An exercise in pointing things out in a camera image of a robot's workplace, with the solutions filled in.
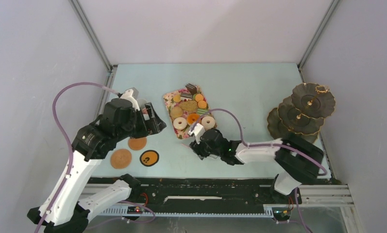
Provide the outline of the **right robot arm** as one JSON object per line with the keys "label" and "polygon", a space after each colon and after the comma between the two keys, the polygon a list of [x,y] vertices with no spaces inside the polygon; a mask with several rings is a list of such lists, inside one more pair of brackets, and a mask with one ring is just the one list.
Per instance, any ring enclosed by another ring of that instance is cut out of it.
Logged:
{"label": "right robot arm", "polygon": [[194,137],[189,146],[200,159],[219,158],[232,166],[255,162],[277,163],[283,172],[276,176],[269,193],[276,203],[284,202],[301,184],[327,174],[321,164],[323,150],[292,133],[284,138],[249,145],[239,140],[229,141],[217,129],[196,127],[188,134]]}

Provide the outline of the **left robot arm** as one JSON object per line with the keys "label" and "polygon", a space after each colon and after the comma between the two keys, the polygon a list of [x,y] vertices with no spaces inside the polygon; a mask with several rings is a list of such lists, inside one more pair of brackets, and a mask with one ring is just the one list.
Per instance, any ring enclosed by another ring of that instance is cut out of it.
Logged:
{"label": "left robot arm", "polygon": [[29,210],[28,218],[47,233],[82,233],[99,213],[117,202],[135,202],[140,182],[129,174],[86,199],[80,199],[92,173],[126,139],[160,133],[166,124],[151,103],[115,98],[106,103],[95,121],[82,127],[69,149],[68,163],[47,201]]}

